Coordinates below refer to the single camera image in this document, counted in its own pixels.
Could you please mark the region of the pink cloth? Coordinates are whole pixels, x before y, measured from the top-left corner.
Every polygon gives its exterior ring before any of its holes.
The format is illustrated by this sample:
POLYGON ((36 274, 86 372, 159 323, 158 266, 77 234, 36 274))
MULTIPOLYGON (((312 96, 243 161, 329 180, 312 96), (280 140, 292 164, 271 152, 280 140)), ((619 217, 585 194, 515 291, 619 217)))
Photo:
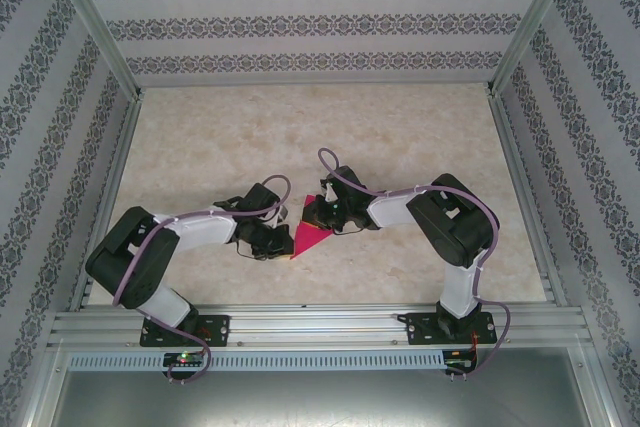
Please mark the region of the pink cloth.
POLYGON ((302 253, 311 249, 312 247, 332 235, 333 232, 331 230, 314 228, 302 223, 300 220, 294 236, 295 256, 292 259, 299 257, 302 253))

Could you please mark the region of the grey metal sheet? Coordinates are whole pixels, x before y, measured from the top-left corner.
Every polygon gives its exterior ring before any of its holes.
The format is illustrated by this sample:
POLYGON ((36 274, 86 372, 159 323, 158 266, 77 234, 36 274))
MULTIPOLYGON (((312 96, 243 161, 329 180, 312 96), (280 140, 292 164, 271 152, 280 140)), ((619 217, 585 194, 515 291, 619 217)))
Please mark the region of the grey metal sheet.
POLYGON ((604 427, 570 381, 435 372, 71 373, 52 427, 604 427))

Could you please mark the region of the aluminium mounting beam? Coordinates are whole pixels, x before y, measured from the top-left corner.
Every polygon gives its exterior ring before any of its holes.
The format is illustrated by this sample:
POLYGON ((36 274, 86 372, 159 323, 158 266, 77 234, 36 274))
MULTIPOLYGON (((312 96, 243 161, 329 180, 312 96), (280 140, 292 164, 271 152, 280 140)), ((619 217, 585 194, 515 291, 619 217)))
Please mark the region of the aluminium mounting beam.
MULTIPOLYGON (((230 317, 230 350, 367 350, 405 349, 405 326, 398 315, 433 312, 430 304, 210 305, 206 315, 230 317)), ((507 334, 506 348, 590 345, 591 331, 579 307, 550 302, 516 303, 507 311, 487 307, 497 332, 507 334)), ((143 318, 106 305, 55 315, 46 339, 49 349, 135 350, 143 318)))

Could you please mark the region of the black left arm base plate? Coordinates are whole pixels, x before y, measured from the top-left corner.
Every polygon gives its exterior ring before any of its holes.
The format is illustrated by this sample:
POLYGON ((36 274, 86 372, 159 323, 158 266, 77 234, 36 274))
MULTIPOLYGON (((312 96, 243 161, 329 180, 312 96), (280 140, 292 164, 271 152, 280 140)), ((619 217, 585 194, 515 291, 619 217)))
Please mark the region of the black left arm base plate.
MULTIPOLYGON (((230 317, 225 315, 187 316, 177 329, 203 340, 209 347, 226 347, 230 317)), ((197 347, 198 343, 176 334, 151 320, 144 320, 139 339, 142 347, 197 347)))

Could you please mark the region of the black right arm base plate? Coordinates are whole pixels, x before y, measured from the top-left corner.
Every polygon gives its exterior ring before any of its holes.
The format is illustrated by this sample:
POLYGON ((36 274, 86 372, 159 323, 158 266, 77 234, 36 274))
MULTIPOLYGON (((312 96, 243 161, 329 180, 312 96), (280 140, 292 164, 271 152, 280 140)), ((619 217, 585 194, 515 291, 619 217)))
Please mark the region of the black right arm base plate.
POLYGON ((403 316, 410 345, 471 344, 494 345, 497 332, 490 313, 480 312, 471 321, 447 319, 437 313, 408 313, 403 316))

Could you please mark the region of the aluminium table edge rail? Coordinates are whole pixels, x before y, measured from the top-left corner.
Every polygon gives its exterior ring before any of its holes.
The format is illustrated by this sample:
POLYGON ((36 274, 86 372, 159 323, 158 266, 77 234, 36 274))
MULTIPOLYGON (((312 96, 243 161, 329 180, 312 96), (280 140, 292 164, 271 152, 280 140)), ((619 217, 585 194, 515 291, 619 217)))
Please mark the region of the aluminium table edge rail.
POLYGON ((78 274, 74 280, 71 296, 66 311, 77 312, 83 307, 85 289, 90 282, 85 271, 85 263, 93 249, 106 235, 109 222, 116 202, 118 189, 121 183, 124 167, 131 147, 136 124, 144 101, 145 90, 141 89, 131 100, 127 112, 122 118, 117 132, 116 142, 110 157, 106 177, 102 185, 101 195, 97 204, 97 210, 93 218, 90 236, 88 237, 79 263, 78 274))
POLYGON ((538 216, 524 165, 519 155, 504 107, 501 100, 491 94, 488 95, 488 103, 503 149, 511 182, 515 190, 516 199, 523 217, 529 243, 538 267, 545 296, 548 301, 552 301, 555 305, 566 307, 569 305, 569 302, 562 289, 551 249, 538 216))

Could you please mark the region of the aluminium frame post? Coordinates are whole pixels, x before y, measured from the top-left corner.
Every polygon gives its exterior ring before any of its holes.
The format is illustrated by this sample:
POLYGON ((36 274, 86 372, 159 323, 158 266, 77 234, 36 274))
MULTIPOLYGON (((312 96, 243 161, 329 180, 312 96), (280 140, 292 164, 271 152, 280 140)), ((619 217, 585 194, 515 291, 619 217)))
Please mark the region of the aluminium frame post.
POLYGON ((110 70, 119 82, 128 100, 136 99, 140 87, 128 67, 124 56, 121 54, 116 41, 106 22, 102 18, 99 9, 93 0, 71 0, 76 12, 79 14, 89 34, 96 42, 101 54, 104 56, 110 70))
POLYGON ((495 97, 505 88, 552 3, 553 0, 532 0, 493 77, 486 85, 489 97, 495 97))

